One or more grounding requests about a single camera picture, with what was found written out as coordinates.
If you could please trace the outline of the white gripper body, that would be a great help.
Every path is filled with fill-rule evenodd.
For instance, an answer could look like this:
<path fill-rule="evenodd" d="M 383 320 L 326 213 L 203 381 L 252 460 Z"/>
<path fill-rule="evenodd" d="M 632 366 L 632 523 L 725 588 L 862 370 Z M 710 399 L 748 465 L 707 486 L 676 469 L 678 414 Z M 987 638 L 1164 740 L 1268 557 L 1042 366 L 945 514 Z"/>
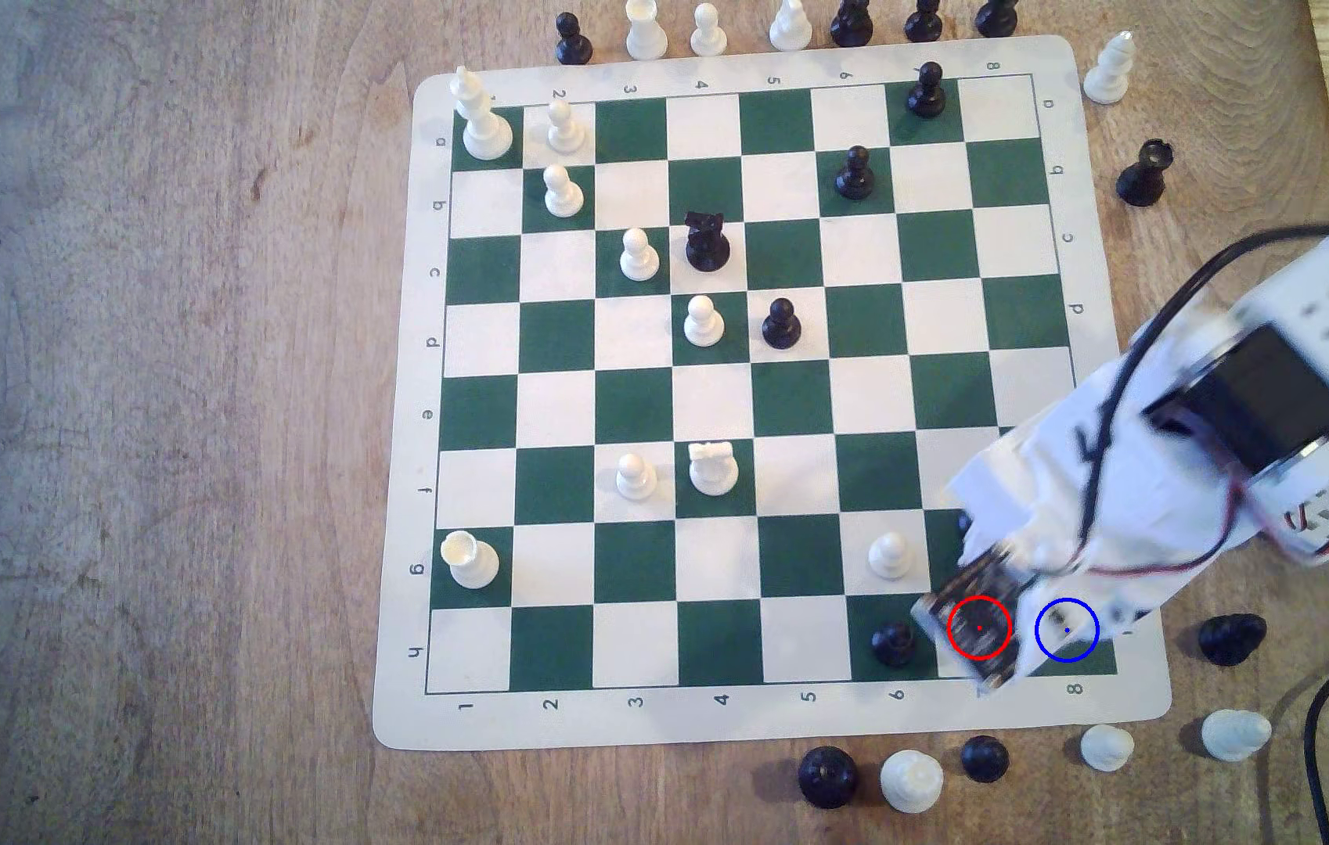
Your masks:
<path fill-rule="evenodd" d="M 1116 411 L 1104 454 L 1096 519 L 1078 571 L 1050 582 L 1096 612 L 1154 612 L 1213 561 L 1259 533 L 1247 505 L 1231 512 L 1231 480 L 1189 436 L 1163 433 L 1143 417 L 1177 383 L 1179 351 L 1150 351 Z M 956 473 L 949 490 L 971 519 L 957 566 L 987 547 L 1017 547 L 1021 569 L 1063 569 L 1076 550 L 1088 462 L 1080 436 L 1096 434 L 1100 407 L 1120 361 L 1108 361 L 1015 426 Z"/>

